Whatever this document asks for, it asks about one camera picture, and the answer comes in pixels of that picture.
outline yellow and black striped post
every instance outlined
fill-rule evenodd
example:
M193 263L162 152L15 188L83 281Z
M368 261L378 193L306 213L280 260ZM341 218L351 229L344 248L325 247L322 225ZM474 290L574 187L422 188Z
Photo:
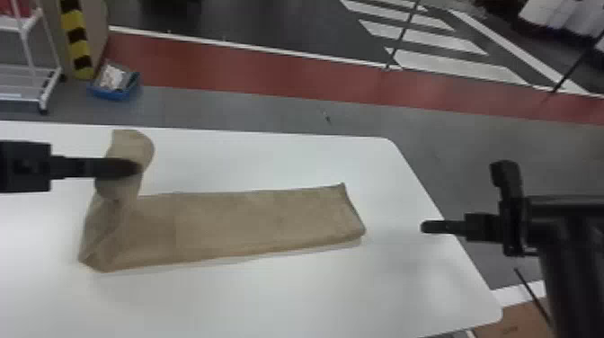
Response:
M93 59L86 37L86 24L79 0L59 0L61 26L67 36L69 57L74 65L75 77L90 80L94 76Z

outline white shelf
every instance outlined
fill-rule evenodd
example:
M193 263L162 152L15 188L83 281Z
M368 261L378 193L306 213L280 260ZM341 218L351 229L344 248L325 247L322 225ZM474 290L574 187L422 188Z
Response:
M41 8L36 8L31 12L29 18L21 18L22 34L27 35L36 22L42 17ZM7 16L0 15L0 31L19 32L19 20Z
M31 2L35 3L36 7L31 11L29 17L17 20L7 15L0 15L0 31L19 34L26 62L26 65L0 65L0 101L37 102L40 114L47 114L50 94L57 85L63 70L59 65L57 51L52 43L49 24L44 18L40 0ZM16 2L11 3L16 12ZM28 36L37 22L42 22L44 25L44 31L55 59L55 67L36 67L33 62Z

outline gray floor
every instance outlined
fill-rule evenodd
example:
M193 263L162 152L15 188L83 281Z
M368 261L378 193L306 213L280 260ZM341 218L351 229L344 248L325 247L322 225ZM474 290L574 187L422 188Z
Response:
M495 211L488 164L503 158L522 165L528 193L604 192L596 176L604 172L601 127L163 87L141 88L129 102L107 102L78 82L60 85L50 109L42 117L32 107L3 104L0 120L389 138L446 218ZM492 289L519 284L516 266L529 280L540 278L534 259L504 258L496 245L462 244Z

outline folded cloth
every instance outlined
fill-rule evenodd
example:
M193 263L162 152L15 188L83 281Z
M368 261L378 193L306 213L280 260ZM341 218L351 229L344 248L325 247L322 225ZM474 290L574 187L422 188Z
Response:
M147 168L153 143L114 130L107 156ZM142 173L97 180L79 260L97 271L334 245L365 234L344 184L138 197Z

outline red floor stripe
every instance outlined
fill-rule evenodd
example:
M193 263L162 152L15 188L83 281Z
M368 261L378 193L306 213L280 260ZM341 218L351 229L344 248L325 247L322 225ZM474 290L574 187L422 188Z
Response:
M107 57L145 85L257 93L604 125L604 100L512 84L392 71L113 33Z

